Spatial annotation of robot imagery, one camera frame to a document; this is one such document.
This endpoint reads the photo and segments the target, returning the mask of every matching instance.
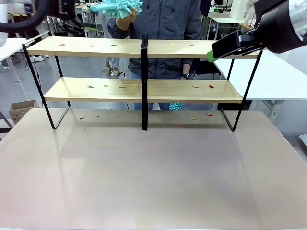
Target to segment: wristwatch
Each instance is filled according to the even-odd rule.
[[[182,77],[182,78],[185,78],[185,79],[191,79],[191,74],[185,74],[185,73],[183,73],[183,74],[181,75],[181,77]]]

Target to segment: gray floor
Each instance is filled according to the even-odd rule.
[[[13,63],[21,82],[14,82],[10,70],[0,70],[0,110],[10,118],[9,109],[12,103],[27,100],[36,100],[42,107],[42,100],[38,94],[31,71],[25,66],[24,54],[16,54],[19,58],[13,57]],[[65,77],[89,77],[89,78],[112,78],[108,75],[108,70],[104,66],[105,58],[101,57],[59,57],[62,72]],[[128,70],[129,60],[123,58],[120,60],[120,68],[125,66],[125,76],[130,78]],[[59,79],[59,71],[54,57],[45,59],[43,62],[35,64],[40,76],[43,93],[46,93],[53,84]],[[195,76],[194,79],[213,79],[213,74]],[[66,107],[65,102],[48,102],[48,106],[52,108]],[[127,110],[126,103],[98,103],[98,102],[72,102],[72,108],[88,108],[88,109],[115,109]],[[133,109],[133,104],[128,103],[129,109]],[[212,104],[204,103],[186,103],[183,110],[211,110]]]

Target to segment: blue jeans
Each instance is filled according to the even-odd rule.
[[[130,71],[130,78],[131,79],[141,79],[140,75],[137,75]],[[161,110],[169,110],[169,106],[171,103],[159,103],[159,107]],[[152,110],[154,103],[148,103],[148,110]],[[135,110],[142,110],[142,103],[134,103]]]

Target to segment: cardboard box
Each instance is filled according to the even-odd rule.
[[[38,108],[36,100],[17,102],[11,104],[10,115],[15,124],[30,110]]]

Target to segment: shelf board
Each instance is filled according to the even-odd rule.
[[[85,37],[48,37],[29,47],[28,53],[59,56],[140,58],[141,40]],[[207,58],[216,41],[149,40],[148,58]],[[257,58],[256,52],[226,58]]]
[[[140,47],[141,40],[53,36],[45,38],[27,50],[30,55],[140,58]]]
[[[141,80],[60,78],[45,94],[45,99],[141,102]],[[148,80],[148,102],[240,103],[241,101],[242,97],[227,80]]]

